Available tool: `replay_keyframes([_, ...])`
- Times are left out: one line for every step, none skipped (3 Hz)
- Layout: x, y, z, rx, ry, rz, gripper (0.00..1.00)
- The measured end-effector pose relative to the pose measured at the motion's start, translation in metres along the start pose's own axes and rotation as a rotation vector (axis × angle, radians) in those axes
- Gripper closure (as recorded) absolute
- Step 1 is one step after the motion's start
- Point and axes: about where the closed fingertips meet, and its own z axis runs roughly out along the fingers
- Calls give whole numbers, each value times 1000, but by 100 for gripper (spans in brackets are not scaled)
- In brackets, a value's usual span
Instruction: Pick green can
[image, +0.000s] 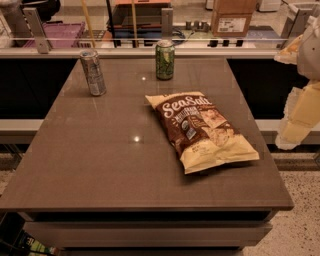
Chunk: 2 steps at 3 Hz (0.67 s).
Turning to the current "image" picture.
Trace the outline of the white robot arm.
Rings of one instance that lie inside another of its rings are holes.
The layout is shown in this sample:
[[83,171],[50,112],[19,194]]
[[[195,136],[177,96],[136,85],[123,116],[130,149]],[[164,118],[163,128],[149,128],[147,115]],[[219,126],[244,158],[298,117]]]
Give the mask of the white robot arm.
[[296,64],[298,73],[309,80],[302,89],[293,87],[288,94],[275,139],[279,149],[291,150],[320,123],[320,17],[274,59]]

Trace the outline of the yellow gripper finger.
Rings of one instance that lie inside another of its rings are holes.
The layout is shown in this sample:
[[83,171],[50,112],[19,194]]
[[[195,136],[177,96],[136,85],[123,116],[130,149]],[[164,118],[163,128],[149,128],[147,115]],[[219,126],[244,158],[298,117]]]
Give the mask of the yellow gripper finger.
[[293,87],[285,104],[284,117],[279,124],[276,146],[282,150],[295,148],[319,122],[320,82],[310,80],[302,89]]
[[298,52],[301,46],[303,35],[299,35],[288,46],[280,50],[275,56],[274,60],[283,64],[296,65],[298,62]]

